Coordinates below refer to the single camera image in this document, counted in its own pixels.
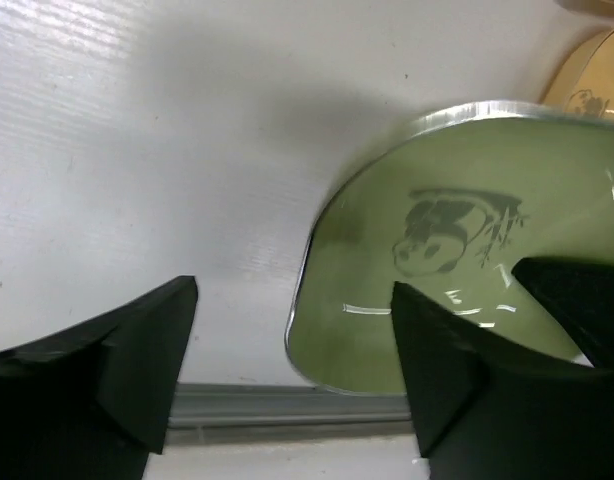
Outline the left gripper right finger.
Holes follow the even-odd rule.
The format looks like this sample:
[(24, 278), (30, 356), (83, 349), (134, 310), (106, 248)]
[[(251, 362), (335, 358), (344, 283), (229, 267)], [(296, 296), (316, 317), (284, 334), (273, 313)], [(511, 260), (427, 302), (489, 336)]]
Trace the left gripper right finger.
[(406, 283), (391, 318), (434, 479), (614, 479), (614, 369), (512, 342)]

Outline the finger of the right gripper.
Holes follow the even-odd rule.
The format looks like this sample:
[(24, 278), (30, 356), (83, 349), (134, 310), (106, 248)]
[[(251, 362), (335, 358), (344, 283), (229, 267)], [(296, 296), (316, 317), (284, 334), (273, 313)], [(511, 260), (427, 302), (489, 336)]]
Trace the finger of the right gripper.
[(614, 265), (523, 258), (512, 274), (593, 366), (614, 369)]

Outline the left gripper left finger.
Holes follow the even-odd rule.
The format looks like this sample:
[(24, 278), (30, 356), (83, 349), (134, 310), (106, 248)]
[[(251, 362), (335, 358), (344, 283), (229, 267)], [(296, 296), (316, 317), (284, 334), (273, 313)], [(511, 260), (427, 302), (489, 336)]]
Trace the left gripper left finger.
[(0, 479), (140, 479), (161, 454), (198, 303), (178, 276), (0, 352)]

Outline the green square plate front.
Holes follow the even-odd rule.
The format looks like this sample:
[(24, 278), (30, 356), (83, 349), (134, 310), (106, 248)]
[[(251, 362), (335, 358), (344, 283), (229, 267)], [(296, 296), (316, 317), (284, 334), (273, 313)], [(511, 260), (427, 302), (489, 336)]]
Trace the green square plate front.
[(395, 283), (535, 351), (591, 358), (513, 276), (526, 257), (614, 264), (614, 121), (509, 100), (420, 116), (355, 159), (309, 233), (285, 332), (304, 379), (404, 390)]

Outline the yellow square plate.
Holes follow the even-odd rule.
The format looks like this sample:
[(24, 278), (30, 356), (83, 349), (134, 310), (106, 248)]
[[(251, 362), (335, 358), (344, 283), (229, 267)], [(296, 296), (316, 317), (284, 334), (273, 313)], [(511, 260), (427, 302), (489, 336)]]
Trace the yellow square plate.
[(573, 115), (614, 121), (614, 29), (594, 35), (570, 53), (541, 103)]

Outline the cream square plate right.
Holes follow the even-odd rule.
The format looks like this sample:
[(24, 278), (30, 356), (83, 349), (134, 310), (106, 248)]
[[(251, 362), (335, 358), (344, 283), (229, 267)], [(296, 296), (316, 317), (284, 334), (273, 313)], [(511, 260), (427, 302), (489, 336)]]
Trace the cream square plate right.
[(614, 0), (556, 0), (556, 3), (570, 11), (614, 17)]

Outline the aluminium rail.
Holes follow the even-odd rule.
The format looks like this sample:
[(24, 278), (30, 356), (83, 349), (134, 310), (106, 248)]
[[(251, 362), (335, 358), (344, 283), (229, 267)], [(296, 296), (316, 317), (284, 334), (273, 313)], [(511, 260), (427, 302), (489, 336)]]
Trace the aluminium rail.
[(413, 433), (402, 395), (318, 387), (181, 384), (169, 445), (234, 445), (388, 437)]

